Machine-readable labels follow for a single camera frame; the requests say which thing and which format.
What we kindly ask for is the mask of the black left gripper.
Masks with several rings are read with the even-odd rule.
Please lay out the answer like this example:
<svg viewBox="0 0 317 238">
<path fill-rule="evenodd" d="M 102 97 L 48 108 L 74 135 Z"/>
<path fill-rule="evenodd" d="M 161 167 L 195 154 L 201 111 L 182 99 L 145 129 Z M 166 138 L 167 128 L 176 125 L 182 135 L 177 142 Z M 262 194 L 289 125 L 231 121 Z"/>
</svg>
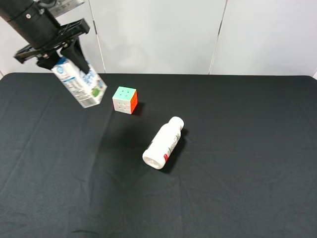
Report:
<svg viewBox="0 0 317 238">
<path fill-rule="evenodd" d="M 20 63 L 37 58 L 38 67 L 52 70 L 59 62 L 60 56 L 64 56 L 83 73 L 88 74 L 90 68 L 79 41 L 80 35 L 90 31 L 85 19 L 65 25 L 60 25 L 56 19 L 15 20 L 13 29 L 29 43 L 14 55 Z"/>
</svg>

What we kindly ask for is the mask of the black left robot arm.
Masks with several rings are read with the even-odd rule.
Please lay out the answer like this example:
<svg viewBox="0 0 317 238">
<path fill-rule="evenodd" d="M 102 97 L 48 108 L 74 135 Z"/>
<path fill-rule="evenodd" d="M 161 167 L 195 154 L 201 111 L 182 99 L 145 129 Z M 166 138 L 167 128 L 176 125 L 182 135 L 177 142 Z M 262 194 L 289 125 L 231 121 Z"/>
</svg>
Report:
<svg viewBox="0 0 317 238">
<path fill-rule="evenodd" d="M 29 43 L 14 55 L 20 63 L 37 58 L 38 67 L 51 70 L 64 56 L 89 72 L 79 41 L 90 31 L 85 19 L 60 25 L 44 2 L 34 0 L 2 0 L 0 16 Z"/>
</svg>

